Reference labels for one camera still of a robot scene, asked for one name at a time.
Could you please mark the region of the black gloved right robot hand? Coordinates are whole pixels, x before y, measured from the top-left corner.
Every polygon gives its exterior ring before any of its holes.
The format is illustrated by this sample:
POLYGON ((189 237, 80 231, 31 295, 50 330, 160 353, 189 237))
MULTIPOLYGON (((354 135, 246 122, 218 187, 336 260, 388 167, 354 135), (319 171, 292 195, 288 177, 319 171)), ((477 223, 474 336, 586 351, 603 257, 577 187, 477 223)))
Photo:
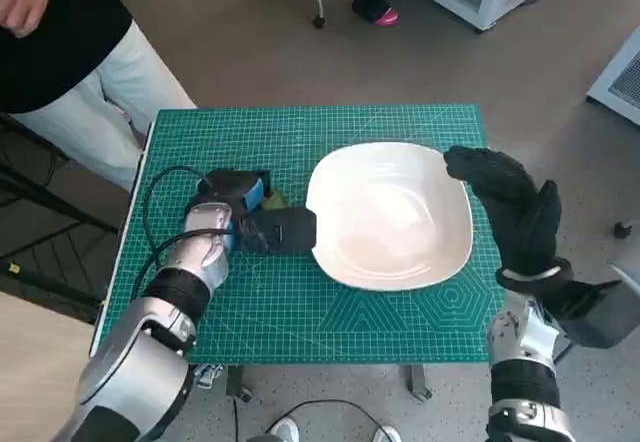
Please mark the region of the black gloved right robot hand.
POLYGON ((554 181, 538 187, 521 163, 486 148, 453 146, 444 160, 449 176, 467 183, 482 203, 504 269, 538 278, 563 264, 556 255, 561 203, 554 181))

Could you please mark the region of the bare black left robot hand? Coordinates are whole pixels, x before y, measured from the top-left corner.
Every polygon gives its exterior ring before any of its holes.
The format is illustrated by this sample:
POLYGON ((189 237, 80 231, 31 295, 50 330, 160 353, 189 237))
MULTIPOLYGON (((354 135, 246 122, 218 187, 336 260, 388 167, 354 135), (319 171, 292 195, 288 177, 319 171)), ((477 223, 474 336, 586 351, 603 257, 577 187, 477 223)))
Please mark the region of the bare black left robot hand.
POLYGON ((197 186, 198 196, 224 202, 234 213, 256 210, 271 193, 269 170, 216 169, 197 186))

